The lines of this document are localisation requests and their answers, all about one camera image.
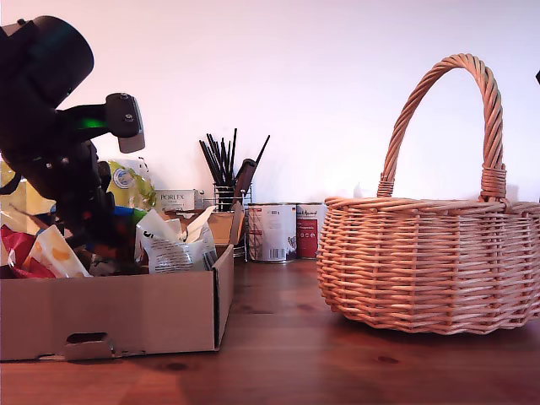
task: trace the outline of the barcode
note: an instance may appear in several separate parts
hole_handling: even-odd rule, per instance
[[[270,258],[283,260],[285,258],[285,249],[270,249]]]

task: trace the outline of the wooden table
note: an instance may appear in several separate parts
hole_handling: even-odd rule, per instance
[[[1,364],[2,405],[540,403],[540,321],[487,336],[331,313],[314,262],[236,268],[218,353]]]

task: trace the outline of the basket handle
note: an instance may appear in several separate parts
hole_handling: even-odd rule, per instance
[[[483,138],[482,191],[479,200],[488,202],[500,201],[505,198],[506,170],[502,162],[503,108],[500,102],[499,88],[489,67],[486,67],[477,57],[462,53],[445,57],[434,65],[409,96],[391,135],[377,197],[392,196],[394,179],[396,178],[397,156],[407,125],[431,86],[453,68],[464,68],[472,74],[482,93],[485,135]]]

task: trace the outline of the woven wicker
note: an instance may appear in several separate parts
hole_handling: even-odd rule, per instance
[[[411,116],[453,68],[470,72],[482,93],[480,198],[393,198]],[[441,334],[485,334],[539,316],[540,204],[505,199],[502,150],[502,107],[491,70],[468,54],[434,65],[397,119],[377,198],[326,200],[317,269],[332,310],[372,327]]]

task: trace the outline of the white label can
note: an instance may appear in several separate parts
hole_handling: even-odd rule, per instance
[[[287,262],[296,258],[296,204],[250,204],[248,246],[256,262]]]

